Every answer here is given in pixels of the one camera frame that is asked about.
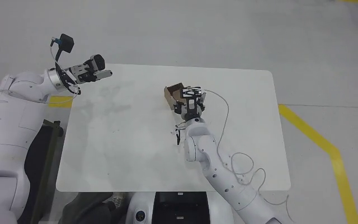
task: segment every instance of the black device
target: black device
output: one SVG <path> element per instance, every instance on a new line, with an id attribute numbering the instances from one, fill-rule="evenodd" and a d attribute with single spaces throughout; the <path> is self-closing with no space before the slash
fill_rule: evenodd
<path id="1" fill-rule="evenodd" d="M 197 111 L 197 106 L 200 107 L 201 111 L 205 110 L 205 106 L 201 102 L 202 89 L 201 87 L 185 87 L 180 89 L 180 97 L 186 99 L 186 111 L 185 121 L 193 118 L 199 118 L 200 114 Z"/>
<path id="2" fill-rule="evenodd" d="M 210 224 L 206 192 L 156 192 L 152 224 Z"/>

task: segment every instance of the cardboard box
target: cardboard box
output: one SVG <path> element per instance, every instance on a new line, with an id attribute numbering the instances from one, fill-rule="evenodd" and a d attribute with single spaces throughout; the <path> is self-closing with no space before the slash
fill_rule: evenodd
<path id="1" fill-rule="evenodd" d="M 180 89 L 184 88 L 183 83 L 178 83 L 173 86 L 166 86 L 164 88 L 164 97 L 166 98 L 171 110 L 174 110 L 174 104 L 176 101 L 186 103 L 185 99 L 180 98 Z"/>

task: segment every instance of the white table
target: white table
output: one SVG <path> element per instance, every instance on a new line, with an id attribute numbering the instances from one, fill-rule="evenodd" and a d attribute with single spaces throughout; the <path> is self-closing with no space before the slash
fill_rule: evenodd
<path id="1" fill-rule="evenodd" d="M 268 71 L 107 64 L 113 76 L 81 85 L 73 103 L 56 187 L 62 192 L 211 191 L 200 164 L 176 145 L 165 86 L 183 82 L 230 104 L 220 147 L 244 152 L 267 172 L 262 190 L 291 186 L 272 74 Z M 202 117 L 220 137 L 226 105 L 208 93 Z M 247 158 L 235 159 L 243 169 Z M 255 176 L 259 186 L 263 174 Z"/>

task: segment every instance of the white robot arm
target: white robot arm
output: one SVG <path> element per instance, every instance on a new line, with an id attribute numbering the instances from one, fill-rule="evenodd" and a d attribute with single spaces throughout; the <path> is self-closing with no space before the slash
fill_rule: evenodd
<path id="1" fill-rule="evenodd" d="M 62 51 L 70 53 L 73 39 L 62 35 L 53 38 Z M 51 94 L 69 90 L 81 94 L 78 84 L 94 82 L 112 75 L 104 71 L 104 59 L 98 54 L 83 64 L 44 74 L 24 72 L 7 75 L 0 83 L 0 223 L 16 223 L 26 205 L 30 182 L 23 169 L 27 150 L 40 130 L 46 102 Z"/>
<path id="2" fill-rule="evenodd" d="M 181 89 L 181 98 L 186 105 L 176 105 L 175 112 L 186 121 L 185 155 L 190 162 L 198 161 L 202 172 L 213 188 L 232 206 L 246 224 L 277 224 L 282 220 L 271 210 L 260 193 L 247 183 L 244 176 L 237 178 L 230 169 L 231 155 L 220 149 L 208 130 L 205 121 L 200 118 L 203 105 L 199 87 Z"/>

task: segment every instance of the yellow tape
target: yellow tape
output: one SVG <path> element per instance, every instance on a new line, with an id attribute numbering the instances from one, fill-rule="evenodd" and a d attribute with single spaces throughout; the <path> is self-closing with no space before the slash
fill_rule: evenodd
<path id="1" fill-rule="evenodd" d="M 335 173 L 338 190 L 341 195 L 343 208 L 346 214 L 348 224 L 357 224 L 358 215 L 354 198 L 349 185 L 346 170 L 343 164 L 341 153 L 337 147 L 327 141 L 316 130 L 311 128 L 304 120 L 299 118 L 292 110 L 285 105 L 279 105 L 280 114 L 285 117 L 291 124 L 296 126 L 302 133 L 304 133 L 309 139 L 316 143 L 331 158 L 333 172 Z"/>
<path id="2" fill-rule="evenodd" d="M 358 3 L 358 0 L 340 0 L 341 2 L 353 2 Z"/>
<path id="3" fill-rule="evenodd" d="M 50 98 L 50 102 L 63 102 L 58 104 L 49 104 L 50 108 L 71 108 L 72 106 L 71 96 L 52 96 Z"/>

